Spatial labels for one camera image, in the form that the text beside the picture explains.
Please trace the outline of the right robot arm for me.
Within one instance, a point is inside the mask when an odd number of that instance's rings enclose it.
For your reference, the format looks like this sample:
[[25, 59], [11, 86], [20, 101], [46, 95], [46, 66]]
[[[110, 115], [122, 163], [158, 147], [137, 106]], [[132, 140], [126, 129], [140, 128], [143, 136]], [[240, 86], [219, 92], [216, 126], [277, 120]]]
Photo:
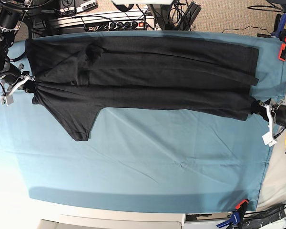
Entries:
[[0, 85], [2, 95], [0, 101], [2, 105], [10, 105], [14, 102], [13, 94], [19, 89], [23, 89], [27, 81], [33, 81], [34, 77], [29, 71], [24, 71], [24, 65], [12, 64], [21, 60], [20, 57], [9, 58], [9, 48], [14, 44], [15, 36], [31, 6], [31, 0], [17, 0], [15, 3], [0, 0], [2, 9], [0, 10]]

